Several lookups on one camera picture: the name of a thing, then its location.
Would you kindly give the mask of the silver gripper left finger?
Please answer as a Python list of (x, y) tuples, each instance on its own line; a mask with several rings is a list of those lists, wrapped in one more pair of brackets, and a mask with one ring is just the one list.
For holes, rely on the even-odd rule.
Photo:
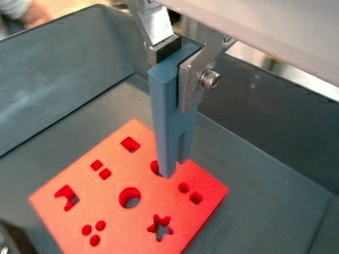
[(128, 0), (128, 7), (144, 40), (148, 63), (156, 65), (181, 48), (168, 10), (155, 0)]

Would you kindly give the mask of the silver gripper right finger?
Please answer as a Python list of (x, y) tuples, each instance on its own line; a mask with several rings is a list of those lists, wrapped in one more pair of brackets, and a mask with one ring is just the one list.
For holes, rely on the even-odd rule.
[(196, 39), (203, 47), (179, 67), (177, 106), (183, 113), (188, 113), (199, 105), (204, 89), (217, 86), (220, 75), (213, 70), (213, 62), (237, 41), (204, 25), (197, 26)]

